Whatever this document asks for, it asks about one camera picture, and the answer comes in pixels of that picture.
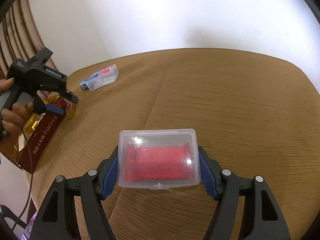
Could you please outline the person's left hand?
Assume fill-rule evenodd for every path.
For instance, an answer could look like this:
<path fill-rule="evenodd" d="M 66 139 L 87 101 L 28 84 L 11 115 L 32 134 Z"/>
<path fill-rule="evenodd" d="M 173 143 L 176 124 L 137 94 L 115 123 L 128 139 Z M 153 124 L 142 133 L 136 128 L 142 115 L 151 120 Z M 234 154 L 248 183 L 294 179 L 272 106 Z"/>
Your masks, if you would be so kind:
<path fill-rule="evenodd" d="M 31 117 L 34 104 L 29 101 L 25 106 L 20 103 L 14 103 L 12 110 L 3 109 L 1 111 L 1 123 L 7 134 L 5 139 L 17 138 L 20 134 L 21 129 L 24 127 L 26 122 Z"/>

